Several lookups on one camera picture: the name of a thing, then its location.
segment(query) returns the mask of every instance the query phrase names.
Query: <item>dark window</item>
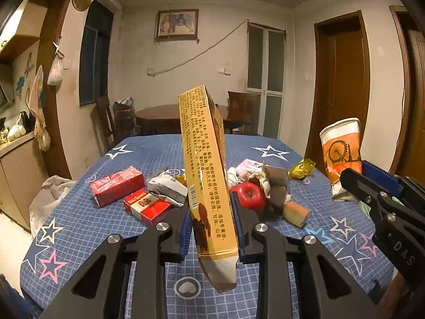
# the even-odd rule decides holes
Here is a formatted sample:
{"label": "dark window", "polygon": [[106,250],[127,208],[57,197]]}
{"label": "dark window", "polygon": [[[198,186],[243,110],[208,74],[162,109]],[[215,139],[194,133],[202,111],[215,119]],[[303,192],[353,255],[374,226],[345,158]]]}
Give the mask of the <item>dark window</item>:
{"label": "dark window", "polygon": [[108,54],[113,13],[94,0],[87,12],[79,68],[80,107],[108,94]]}

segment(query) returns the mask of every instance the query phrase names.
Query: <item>paper cup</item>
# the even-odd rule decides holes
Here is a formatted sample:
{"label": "paper cup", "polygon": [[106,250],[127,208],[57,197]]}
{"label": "paper cup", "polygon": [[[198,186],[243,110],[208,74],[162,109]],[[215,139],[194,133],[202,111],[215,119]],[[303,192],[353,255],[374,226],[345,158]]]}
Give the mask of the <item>paper cup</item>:
{"label": "paper cup", "polygon": [[360,156],[360,120],[344,119],[320,132],[326,173],[332,185],[332,198],[352,200],[339,182],[342,171],[351,168],[362,173]]}

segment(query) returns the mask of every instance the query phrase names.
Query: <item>red box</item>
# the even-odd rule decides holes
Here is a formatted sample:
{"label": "red box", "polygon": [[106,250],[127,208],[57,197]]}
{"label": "red box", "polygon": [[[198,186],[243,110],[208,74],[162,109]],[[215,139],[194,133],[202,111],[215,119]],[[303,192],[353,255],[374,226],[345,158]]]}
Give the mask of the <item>red box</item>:
{"label": "red box", "polygon": [[133,166],[90,183],[94,199],[101,208],[144,186],[143,173]]}
{"label": "red box", "polygon": [[148,193],[144,189],[140,189],[126,197],[124,199],[124,206],[129,204],[131,213],[148,226],[163,221],[171,206],[171,204],[161,200],[152,193]]}

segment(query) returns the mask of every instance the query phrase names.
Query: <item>screw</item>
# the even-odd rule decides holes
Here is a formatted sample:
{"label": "screw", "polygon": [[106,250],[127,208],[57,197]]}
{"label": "screw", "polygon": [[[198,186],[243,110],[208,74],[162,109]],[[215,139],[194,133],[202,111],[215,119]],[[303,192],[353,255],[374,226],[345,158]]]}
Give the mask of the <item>screw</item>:
{"label": "screw", "polygon": [[259,231],[260,233],[264,233],[265,231],[267,231],[269,229],[269,227],[267,226],[267,224],[264,223],[258,223],[256,225],[256,231]]}
{"label": "screw", "polygon": [[305,243],[307,243],[309,245],[314,245],[317,240],[313,235],[305,235],[304,241],[305,241]]}
{"label": "screw", "polygon": [[117,243],[120,240],[120,236],[118,234],[112,234],[108,236],[109,243]]}
{"label": "screw", "polygon": [[156,230],[165,231],[169,228],[169,224],[167,222],[160,222],[156,225]]}

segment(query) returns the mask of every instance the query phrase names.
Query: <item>blue tablecloth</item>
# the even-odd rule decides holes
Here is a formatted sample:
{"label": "blue tablecloth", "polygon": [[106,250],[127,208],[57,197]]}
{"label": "blue tablecloth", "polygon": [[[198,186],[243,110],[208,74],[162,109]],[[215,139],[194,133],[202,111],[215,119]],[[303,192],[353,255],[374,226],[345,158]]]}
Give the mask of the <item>blue tablecloth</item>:
{"label": "blue tablecloth", "polygon": [[[227,166],[237,166],[245,158],[289,168],[301,157],[281,141],[261,136],[226,135]],[[41,309],[52,301],[75,270],[112,233],[135,236],[146,229],[124,211],[122,200],[100,209],[89,183],[129,166],[147,177],[167,166],[172,175],[184,172],[180,135],[132,137],[103,156],[75,185],[38,232],[21,265],[21,288]],[[276,219],[268,223],[282,234],[301,238],[315,235],[356,279],[369,291],[373,280],[388,283],[393,265],[371,241],[375,226],[353,202],[334,203],[328,179],[314,169],[312,176],[291,181],[292,199],[311,209],[303,229]],[[129,318],[133,294],[132,274],[127,295]],[[255,318],[258,292],[258,265],[239,264],[237,287],[227,293],[215,291],[197,261],[194,239],[182,264],[167,264],[168,318]],[[290,266],[292,309],[299,317],[295,279]],[[187,282],[191,292],[185,292]]]}

